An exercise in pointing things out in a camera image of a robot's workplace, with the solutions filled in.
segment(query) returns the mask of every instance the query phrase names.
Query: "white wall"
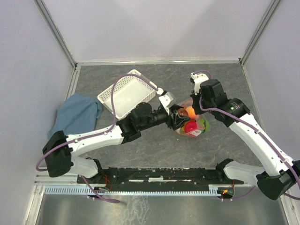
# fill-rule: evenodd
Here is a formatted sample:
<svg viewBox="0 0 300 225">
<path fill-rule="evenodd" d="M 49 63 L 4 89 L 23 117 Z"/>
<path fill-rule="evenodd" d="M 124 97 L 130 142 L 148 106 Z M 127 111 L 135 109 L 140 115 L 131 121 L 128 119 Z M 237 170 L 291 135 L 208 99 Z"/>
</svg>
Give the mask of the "white wall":
<svg viewBox="0 0 300 225">
<path fill-rule="evenodd" d="M 299 12 L 300 1 L 282 1 L 246 63 L 265 130 L 294 160 L 300 160 Z"/>
<path fill-rule="evenodd" d="M 77 62 L 237 60 L 271 0 L 44 0 Z"/>
<path fill-rule="evenodd" d="M 72 68 L 32 0 L 0 1 L 0 223 L 21 224 Z"/>
</svg>

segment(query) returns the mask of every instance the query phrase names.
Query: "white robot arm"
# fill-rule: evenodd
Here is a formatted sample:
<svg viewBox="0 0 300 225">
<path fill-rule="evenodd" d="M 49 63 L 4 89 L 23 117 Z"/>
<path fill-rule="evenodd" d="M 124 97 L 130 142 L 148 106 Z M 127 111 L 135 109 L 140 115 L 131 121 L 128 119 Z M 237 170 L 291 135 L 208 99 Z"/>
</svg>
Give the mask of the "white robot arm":
<svg viewBox="0 0 300 225">
<path fill-rule="evenodd" d="M 76 140 L 80 137 L 85 137 L 89 135 L 96 135 L 101 132 L 105 132 L 109 127 L 91 131 L 79 135 L 68 135 L 67 141 Z M 91 178 L 98 174 L 98 166 L 93 159 L 84 159 L 79 157 L 88 151 L 99 149 L 109 145 L 122 144 L 124 137 L 122 136 L 122 130 L 119 126 L 115 126 L 112 131 L 104 135 L 97 135 L 87 139 L 83 139 L 78 142 L 74 142 L 68 145 L 69 148 L 73 149 L 71 151 L 71 161 L 73 165 L 71 166 L 69 173 L 79 174 L 86 178 Z"/>
<path fill-rule="evenodd" d="M 221 166 L 228 178 L 258 186 L 273 200 L 295 184 L 296 179 L 290 167 L 299 176 L 300 162 L 294 162 L 270 139 L 242 101 L 237 98 L 228 99 L 221 83 L 216 79 L 209 80 L 204 73 L 192 73 L 191 82 L 195 84 L 191 97 L 196 114 L 210 111 L 247 144 L 263 165 L 251 166 L 227 159 Z"/>
</svg>

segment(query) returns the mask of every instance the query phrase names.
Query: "plastic basket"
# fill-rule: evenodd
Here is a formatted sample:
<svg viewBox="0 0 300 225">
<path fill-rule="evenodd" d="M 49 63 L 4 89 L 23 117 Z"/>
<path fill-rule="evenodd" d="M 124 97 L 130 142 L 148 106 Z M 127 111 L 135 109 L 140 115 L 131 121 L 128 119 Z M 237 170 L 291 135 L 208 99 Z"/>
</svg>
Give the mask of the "plastic basket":
<svg viewBox="0 0 300 225">
<path fill-rule="evenodd" d="M 139 71 L 133 69 L 129 74 L 143 77 Z M 111 91 L 113 85 L 98 95 L 99 101 L 110 111 L 113 112 L 111 103 Z M 134 76 L 126 76 L 120 79 L 113 91 L 113 102 L 116 110 L 117 119 L 125 118 L 137 104 L 149 102 L 155 97 L 156 92 L 144 81 Z"/>
</svg>

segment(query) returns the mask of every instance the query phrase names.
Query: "blue towel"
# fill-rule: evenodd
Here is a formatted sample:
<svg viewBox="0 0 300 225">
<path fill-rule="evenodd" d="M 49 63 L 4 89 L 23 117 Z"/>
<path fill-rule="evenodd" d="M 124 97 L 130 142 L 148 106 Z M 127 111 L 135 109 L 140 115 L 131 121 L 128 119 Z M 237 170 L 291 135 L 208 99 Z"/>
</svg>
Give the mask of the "blue towel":
<svg viewBox="0 0 300 225">
<path fill-rule="evenodd" d="M 92 131 L 102 111 L 102 104 L 98 99 L 75 93 L 58 109 L 55 125 L 48 133 L 48 138 L 59 130 L 63 130 L 65 135 Z"/>
</svg>

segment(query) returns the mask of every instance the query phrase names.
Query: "small white bracket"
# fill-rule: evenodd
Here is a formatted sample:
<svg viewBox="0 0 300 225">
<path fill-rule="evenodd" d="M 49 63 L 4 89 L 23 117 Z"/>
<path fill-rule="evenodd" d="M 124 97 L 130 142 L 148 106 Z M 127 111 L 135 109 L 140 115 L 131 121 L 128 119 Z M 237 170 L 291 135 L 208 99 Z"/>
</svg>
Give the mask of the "small white bracket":
<svg viewBox="0 0 300 225">
<path fill-rule="evenodd" d="M 200 90 L 200 84 L 203 83 L 204 81 L 208 81 L 208 76 L 206 74 L 193 74 L 191 73 L 191 77 L 195 82 L 195 87 L 194 87 L 194 91 L 195 91 L 195 95 L 199 94 L 199 90 Z"/>
<path fill-rule="evenodd" d="M 159 95 L 162 95 L 164 92 L 164 90 L 162 88 L 158 88 L 158 91 L 156 92 Z"/>
<path fill-rule="evenodd" d="M 170 115 L 170 107 L 175 104 L 174 95 L 170 92 L 167 92 L 165 95 L 158 97 L 158 99 L 168 115 Z"/>
</svg>

